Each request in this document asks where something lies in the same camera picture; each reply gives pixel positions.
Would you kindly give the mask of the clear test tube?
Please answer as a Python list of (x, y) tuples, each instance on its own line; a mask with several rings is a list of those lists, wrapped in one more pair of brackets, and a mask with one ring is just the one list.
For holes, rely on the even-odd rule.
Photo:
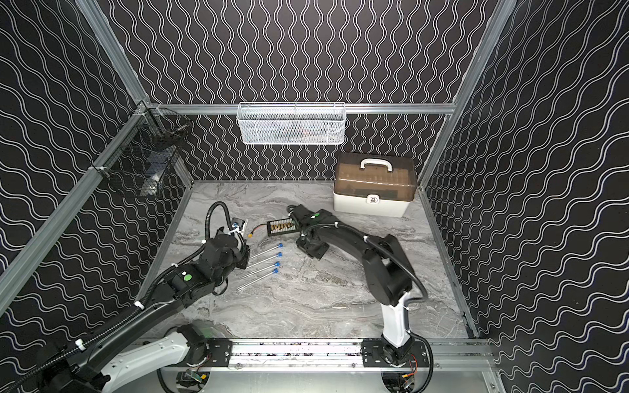
[(263, 260), (257, 261), (257, 262), (255, 262), (255, 263), (253, 263), (253, 264), (249, 265), (249, 266), (247, 267), (247, 270), (251, 270), (251, 269), (253, 269), (253, 267), (254, 267), (254, 266), (257, 266), (257, 265), (263, 265), (264, 263), (267, 263), (267, 262), (272, 262), (272, 261), (274, 261), (274, 260), (278, 260), (279, 258), (276, 256), (277, 254), (272, 255), (272, 256), (270, 256), (270, 257), (268, 257), (268, 258), (265, 258), (265, 259), (263, 259)]
[(252, 271), (250, 273), (247, 273), (247, 274), (243, 275), (242, 278), (249, 278), (249, 277), (255, 276), (255, 275), (260, 274), (260, 273), (272, 272), (275, 269), (279, 269), (280, 267), (274, 267), (274, 265), (265, 266), (264, 268), (261, 268), (261, 269), (258, 269), (258, 270), (254, 270), (254, 271)]
[(255, 258), (259, 258), (259, 257), (265, 256), (265, 255), (271, 255), (271, 254), (275, 255), (275, 254), (281, 252), (282, 250), (283, 250), (283, 248), (278, 248), (278, 244), (277, 244), (277, 245), (275, 245), (273, 247), (270, 247), (269, 249), (266, 249), (266, 250), (263, 250), (263, 251), (258, 251), (256, 253), (254, 253), (251, 256), (251, 258), (255, 259)]
[(273, 274), (273, 271), (269, 272), (269, 273), (266, 273), (266, 274), (260, 276), (259, 278), (255, 278), (250, 283), (245, 283), (245, 284), (241, 285), (240, 287), (237, 288), (237, 291), (244, 291), (245, 289), (250, 288), (253, 285), (255, 285), (255, 284), (257, 284), (257, 283), (259, 283), (259, 282), (261, 282), (261, 281), (263, 281), (263, 280), (265, 280), (267, 278), (270, 278), (270, 277), (272, 277), (274, 275), (275, 274)]

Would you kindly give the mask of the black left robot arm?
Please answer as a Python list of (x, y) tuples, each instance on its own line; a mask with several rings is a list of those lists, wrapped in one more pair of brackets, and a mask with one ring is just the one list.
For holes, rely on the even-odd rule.
[(221, 296), (229, 275), (244, 270), (251, 249), (241, 219), (232, 218), (222, 201), (211, 204), (204, 224), (205, 242), (149, 284), (146, 293), (113, 321), (64, 346), (43, 351), (38, 365), (5, 387), (15, 392), (30, 381), (41, 392), (103, 392), (115, 377), (105, 370), (111, 361), (163, 319), (178, 314), (205, 296)]

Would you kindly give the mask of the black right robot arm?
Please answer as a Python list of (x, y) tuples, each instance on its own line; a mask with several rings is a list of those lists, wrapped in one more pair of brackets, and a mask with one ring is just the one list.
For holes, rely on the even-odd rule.
[(403, 365), (418, 341), (409, 327), (408, 305), (427, 301), (429, 292), (399, 240), (391, 234), (367, 234), (326, 210), (290, 205), (287, 213), (299, 231), (296, 246), (300, 251), (320, 260), (334, 246), (362, 265), (367, 288), (383, 314), (380, 356), (393, 367)]

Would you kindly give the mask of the white box brown lid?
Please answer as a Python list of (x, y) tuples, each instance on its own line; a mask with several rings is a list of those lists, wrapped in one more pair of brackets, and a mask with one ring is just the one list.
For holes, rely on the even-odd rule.
[(335, 169), (334, 210), (401, 218), (417, 188), (414, 162), (409, 158), (343, 152)]

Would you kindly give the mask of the white mesh wall basket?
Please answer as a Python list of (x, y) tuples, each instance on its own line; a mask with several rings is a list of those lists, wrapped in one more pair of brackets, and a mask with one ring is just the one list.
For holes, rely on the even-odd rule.
[(343, 102), (243, 102), (236, 120), (249, 145), (340, 145), (347, 108)]

